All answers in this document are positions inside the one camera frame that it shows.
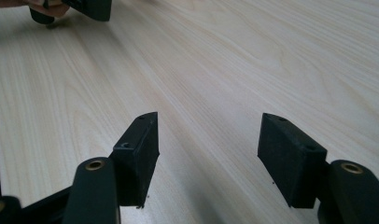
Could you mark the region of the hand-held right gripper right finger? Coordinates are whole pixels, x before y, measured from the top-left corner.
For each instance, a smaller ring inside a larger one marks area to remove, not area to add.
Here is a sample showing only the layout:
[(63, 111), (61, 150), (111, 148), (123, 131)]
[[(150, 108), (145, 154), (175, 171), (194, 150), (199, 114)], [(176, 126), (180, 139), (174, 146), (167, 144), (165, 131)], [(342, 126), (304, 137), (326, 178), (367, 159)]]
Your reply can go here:
[(314, 207), (325, 148), (288, 119), (263, 113), (258, 157), (289, 207)]

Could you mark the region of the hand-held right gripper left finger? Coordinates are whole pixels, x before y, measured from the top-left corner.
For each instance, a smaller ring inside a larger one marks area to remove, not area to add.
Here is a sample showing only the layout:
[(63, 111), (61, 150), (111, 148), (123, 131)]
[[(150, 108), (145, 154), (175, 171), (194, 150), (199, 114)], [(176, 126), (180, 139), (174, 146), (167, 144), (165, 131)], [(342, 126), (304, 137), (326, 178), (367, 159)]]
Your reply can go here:
[(146, 113), (131, 123), (111, 153), (120, 206), (144, 206), (159, 155), (158, 113)]

